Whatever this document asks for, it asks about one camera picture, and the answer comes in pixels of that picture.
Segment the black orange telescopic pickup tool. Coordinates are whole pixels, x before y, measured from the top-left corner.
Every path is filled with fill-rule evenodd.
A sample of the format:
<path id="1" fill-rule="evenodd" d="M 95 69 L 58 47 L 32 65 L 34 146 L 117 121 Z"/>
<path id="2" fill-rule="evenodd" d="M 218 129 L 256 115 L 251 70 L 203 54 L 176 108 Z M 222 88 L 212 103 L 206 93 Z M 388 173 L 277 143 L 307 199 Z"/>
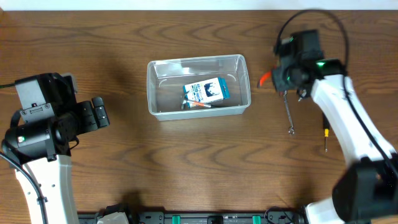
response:
<path id="1" fill-rule="evenodd" d="M 202 107 L 202 108 L 222 108 L 222 106 L 216 106 L 216 105 L 211 105 L 208 103 L 201 103 L 199 101 L 195 100 L 189 100 L 185 96 L 182 97 L 181 99 L 181 104 L 182 104 L 182 109 L 184 110 L 185 108 L 192 108 L 192 107 Z"/>

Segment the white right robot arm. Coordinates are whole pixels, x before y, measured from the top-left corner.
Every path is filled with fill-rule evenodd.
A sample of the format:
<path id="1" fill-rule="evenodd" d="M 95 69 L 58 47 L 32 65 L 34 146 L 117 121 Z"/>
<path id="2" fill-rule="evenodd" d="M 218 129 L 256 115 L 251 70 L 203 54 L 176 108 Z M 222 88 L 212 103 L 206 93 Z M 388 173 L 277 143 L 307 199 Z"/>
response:
<path id="1" fill-rule="evenodd" d="M 359 101 L 345 65 L 316 52 L 285 54 L 271 74 L 277 91 L 305 91 L 320 107 L 347 166 L 330 198 L 305 207 L 306 221 L 357 223 L 397 214 L 397 152 Z"/>

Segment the blue white small box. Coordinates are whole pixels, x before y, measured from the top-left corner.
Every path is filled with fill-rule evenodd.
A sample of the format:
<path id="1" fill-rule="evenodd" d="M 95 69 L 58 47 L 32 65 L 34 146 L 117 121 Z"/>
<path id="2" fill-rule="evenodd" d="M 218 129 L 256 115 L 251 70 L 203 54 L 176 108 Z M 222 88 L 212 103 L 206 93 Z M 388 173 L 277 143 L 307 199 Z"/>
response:
<path id="1" fill-rule="evenodd" d="M 226 80 L 221 77 L 211 78 L 183 86 L 183 96 L 201 103 L 214 103 L 230 97 Z"/>

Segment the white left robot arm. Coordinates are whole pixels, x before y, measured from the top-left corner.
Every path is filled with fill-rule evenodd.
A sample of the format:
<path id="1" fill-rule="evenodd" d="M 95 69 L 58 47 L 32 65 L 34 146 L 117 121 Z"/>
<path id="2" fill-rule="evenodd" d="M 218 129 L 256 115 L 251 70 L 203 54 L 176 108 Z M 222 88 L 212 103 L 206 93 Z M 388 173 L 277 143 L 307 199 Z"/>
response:
<path id="1" fill-rule="evenodd" d="M 54 109 L 32 104 L 13 114 L 1 157 L 15 170 L 32 223 L 101 223 L 98 214 L 78 214 L 72 190 L 70 142 L 109 126 L 104 101 L 76 101 Z"/>

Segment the red black handled cutters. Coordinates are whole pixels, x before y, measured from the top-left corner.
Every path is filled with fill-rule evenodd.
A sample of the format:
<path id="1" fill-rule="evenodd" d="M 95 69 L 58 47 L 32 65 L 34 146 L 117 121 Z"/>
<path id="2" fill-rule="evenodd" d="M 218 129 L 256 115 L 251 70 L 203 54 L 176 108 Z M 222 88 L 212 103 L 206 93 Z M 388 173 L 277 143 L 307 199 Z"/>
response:
<path id="1" fill-rule="evenodd" d="M 275 65 L 259 79 L 257 87 L 260 88 L 272 76 L 272 71 L 277 68 Z"/>

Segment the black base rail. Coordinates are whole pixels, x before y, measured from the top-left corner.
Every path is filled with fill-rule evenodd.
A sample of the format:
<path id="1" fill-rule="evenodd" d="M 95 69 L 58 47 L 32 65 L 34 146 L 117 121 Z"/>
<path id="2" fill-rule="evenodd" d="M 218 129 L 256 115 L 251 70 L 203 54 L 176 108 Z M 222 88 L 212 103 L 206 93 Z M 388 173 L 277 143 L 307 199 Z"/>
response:
<path id="1" fill-rule="evenodd" d="M 257 213 L 188 213 L 164 212 L 161 210 L 133 210 L 126 204 L 106 207 L 96 213 L 79 213 L 80 223 L 99 223 L 102 218 L 112 213 L 122 212 L 126 223 L 133 224 L 306 224 L 305 215 L 299 210 L 271 207 Z"/>

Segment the clear plastic container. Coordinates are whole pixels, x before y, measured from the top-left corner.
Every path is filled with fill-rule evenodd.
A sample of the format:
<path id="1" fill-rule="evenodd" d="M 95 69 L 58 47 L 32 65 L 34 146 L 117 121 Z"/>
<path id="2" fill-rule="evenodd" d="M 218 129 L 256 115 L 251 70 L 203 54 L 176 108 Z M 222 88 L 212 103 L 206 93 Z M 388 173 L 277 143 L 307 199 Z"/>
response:
<path id="1" fill-rule="evenodd" d="M 183 86 L 211 78 L 226 80 L 230 97 L 211 103 L 222 108 L 199 106 L 182 109 Z M 251 104 L 251 87 L 243 55 L 154 60 L 147 65 L 147 100 L 150 114 L 159 121 L 241 114 Z"/>

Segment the black yellow slim screwdriver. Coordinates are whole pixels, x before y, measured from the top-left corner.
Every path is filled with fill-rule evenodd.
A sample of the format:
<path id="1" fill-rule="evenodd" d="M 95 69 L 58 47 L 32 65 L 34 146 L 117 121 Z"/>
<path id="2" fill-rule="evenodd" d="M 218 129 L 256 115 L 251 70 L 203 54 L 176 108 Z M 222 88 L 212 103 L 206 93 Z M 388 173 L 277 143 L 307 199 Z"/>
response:
<path id="1" fill-rule="evenodd" d="M 325 116 L 325 114 L 322 114 L 323 116 L 323 133 L 324 133 L 324 149 L 327 152 L 328 151 L 328 137 L 329 137 L 329 131 L 330 131 L 330 124 Z"/>

